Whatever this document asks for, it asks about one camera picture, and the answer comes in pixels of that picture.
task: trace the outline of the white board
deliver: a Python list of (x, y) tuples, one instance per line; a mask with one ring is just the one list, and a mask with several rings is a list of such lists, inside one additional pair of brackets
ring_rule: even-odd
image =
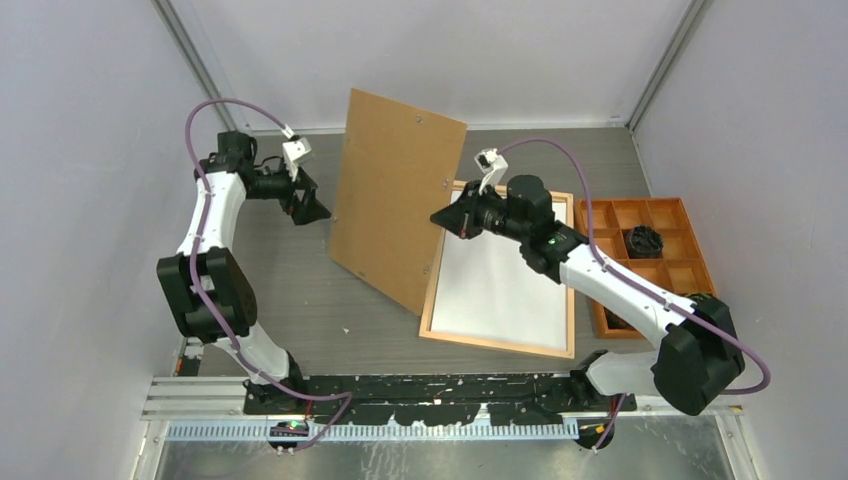
[[(567, 223), (571, 205), (553, 208)], [(491, 233), (473, 240), (445, 235), (438, 273), (431, 332), (569, 350), (567, 289), (531, 270), (515, 241)]]

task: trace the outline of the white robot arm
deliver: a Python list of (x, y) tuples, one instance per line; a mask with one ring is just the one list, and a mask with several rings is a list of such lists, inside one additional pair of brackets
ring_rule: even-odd
[[(503, 198), (495, 192), (491, 175), (496, 165), (495, 176), (503, 175), (503, 157), (484, 150), (475, 160), (484, 179), (466, 184), (460, 197), (430, 220), (460, 238), (489, 231), (516, 240), (530, 268), (592, 297), (657, 349), (627, 355), (595, 352), (572, 376), (585, 377), (604, 396), (659, 394), (678, 410), (697, 415), (742, 373), (745, 364), (739, 349), (681, 314), (694, 314), (735, 338), (724, 303), (706, 294), (675, 295), (602, 253), (597, 258), (584, 235), (554, 218), (550, 192), (538, 177), (514, 177)], [(613, 275), (612, 269), (625, 279)]]
[[(276, 172), (254, 165), (255, 140), (240, 132), (218, 135), (218, 152), (201, 161), (211, 195), (196, 179), (197, 203), (188, 233), (173, 257), (159, 260), (157, 275), (180, 332), (226, 351), (256, 385), (269, 382), (258, 375), (282, 381), (296, 370), (291, 356), (278, 347), (256, 322), (253, 289), (232, 256), (238, 212), (245, 200), (274, 199), (296, 225), (329, 218), (330, 212), (315, 198), (317, 186), (301, 168), (311, 152), (306, 139), (290, 128), (283, 130), (281, 168)], [(203, 214), (208, 214), (197, 251), (200, 281), (238, 337), (239, 351), (200, 301), (188, 275), (188, 259)]]

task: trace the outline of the gray floor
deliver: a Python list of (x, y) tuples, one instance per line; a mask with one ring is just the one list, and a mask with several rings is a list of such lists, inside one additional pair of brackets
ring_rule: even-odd
[[(457, 179), (479, 177), (470, 159), (483, 148), (538, 135), (560, 140), (571, 149), (584, 165), (596, 198), (649, 196), (625, 129), (468, 132)], [(332, 209), (342, 136), (315, 135), (309, 140), (315, 157), (305, 168), (319, 185), (319, 199)], [(259, 145), (260, 158), (279, 150), (275, 138), (262, 138)], [(583, 196), (573, 168), (551, 147), (518, 147), (508, 160), (504, 181), (530, 173), (541, 177), (549, 189)], [(294, 227), (271, 201), (245, 203), (236, 228), (233, 249), (256, 292), (259, 321), (294, 355), (304, 374), (559, 372), (600, 348), (619, 353), (650, 348), (644, 340), (596, 339), (586, 299), (579, 294), (574, 361), (420, 339), (417, 316), (327, 257), (329, 234), (329, 222)], [(206, 349), (201, 365), (202, 375), (244, 374), (217, 349)]]

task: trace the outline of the metal corner post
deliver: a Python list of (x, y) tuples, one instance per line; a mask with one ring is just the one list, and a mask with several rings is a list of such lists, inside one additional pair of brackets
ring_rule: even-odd
[(630, 121), (627, 122), (627, 128), (631, 132), (636, 131), (636, 128), (639, 126), (639, 122), (641, 122), (642, 118), (644, 118), (645, 112), (648, 110), (651, 102), (653, 102), (659, 92), (663, 81), (665, 81), (668, 73), (671, 71), (671, 67), (677, 60), (681, 49), (686, 44), (686, 41), (691, 37), (695, 27), (706, 12), (710, 3), (712, 3), (711, 0), (690, 1), (689, 7), (687, 7), (686, 13), (683, 14), (683, 18), (677, 25), (677, 29), (674, 31), (674, 35), (672, 35), (671, 41), (669, 42), (665, 53), (663, 53), (662, 58), (660, 58), (657, 67), (654, 69), (654, 73), (651, 75), (651, 79), (648, 80), (648, 85), (639, 97), (639, 102), (633, 110), (633, 115), (630, 116)]
[[(151, 3), (162, 18), (162, 23), (165, 24), (165, 27), (171, 33), (171, 38), (174, 39), (174, 43), (180, 49), (198, 85), (203, 89), (203, 93), (209, 99), (221, 98), (221, 92), (212, 80), (212, 75), (210, 75), (197, 48), (192, 43), (185, 25), (183, 25), (174, 6), (171, 4), (171, 0), (151, 0)], [(218, 117), (224, 122), (227, 130), (237, 130), (236, 122), (226, 106), (218, 104), (214, 105), (214, 108)]]

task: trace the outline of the orange compartment tray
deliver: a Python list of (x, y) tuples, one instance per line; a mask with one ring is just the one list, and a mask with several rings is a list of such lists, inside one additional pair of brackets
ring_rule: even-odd
[[(586, 202), (577, 204), (577, 229), (589, 232)], [(604, 253), (640, 277), (671, 292), (711, 293), (715, 288), (704, 264), (689, 217), (679, 198), (602, 198), (592, 201), (595, 242)], [(632, 259), (624, 234), (647, 225), (662, 235), (661, 258)], [(590, 302), (598, 338), (642, 338), (642, 335), (603, 305)]]

